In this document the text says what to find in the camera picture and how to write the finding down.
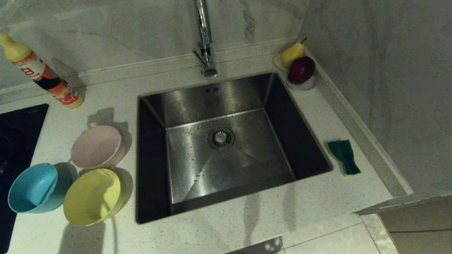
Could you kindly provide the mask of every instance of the white speckled countertop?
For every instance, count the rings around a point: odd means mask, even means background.
[[[273,58],[269,54],[220,62],[215,82],[276,71]],[[320,76],[316,80],[325,82]],[[18,214],[9,253],[221,254],[392,198],[330,104],[314,88],[291,94],[323,150],[328,141],[351,141],[361,174],[344,177],[339,162],[326,152],[333,165],[328,173],[139,225],[135,221],[138,96],[206,83],[199,67],[189,67],[89,85],[84,104],[75,110],[47,94],[0,105],[3,113],[50,104],[32,164],[68,162],[71,146],[88,122],[112,121],[131,137],[130,150],[117,170],[132,193],[113,219],[77,228],[68,224],[62,206],[44,214]]]

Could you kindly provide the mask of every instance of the marble wall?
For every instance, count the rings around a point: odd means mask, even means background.
[[[295,38],[309,0],[207,0],[213,50]],[[192,0],[0,0],[0,32],[61,75],[192,54]],[[30,82],[0,52],[0,89]]]
[[[415,194],[451,193],[452,2],[312,0],[306,46]]]

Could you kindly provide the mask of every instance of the chrome faucet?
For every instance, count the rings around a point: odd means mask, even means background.
[[[201,62],[202,75],[210,80],[217,76],[217,70],[215,69],[215,63],[210,55],[210,44],[212,43],[212,36],[210,33],[209,13],[207,11],[206,0],[193,0],[195,3],[196,19],[198,21],[198,29],[200,41],[198,43],[201,55],[196,50],[193,53]]]

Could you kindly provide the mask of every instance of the sink basin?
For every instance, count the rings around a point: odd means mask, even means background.
[[[139,98],[139,223],[327,171],[277,74]]]

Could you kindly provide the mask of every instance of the plastic bowl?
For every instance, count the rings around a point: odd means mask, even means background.
[[[8,193],[9,207],[14,212],[51,211],[63,203],[71,183],[71,176],[52,164],[36,164],[14,181]]]
[[[101,125],[89,129],[77,138],[71,149],[71,159],[83,169],[110,168],[124,156],[125,145],[114,127]]]
[[[113,171],[94,169],[80,176],[67,191],[64,216],[76,226],[99,223],[121,209],[125,201],[122,193],[121,181]]]

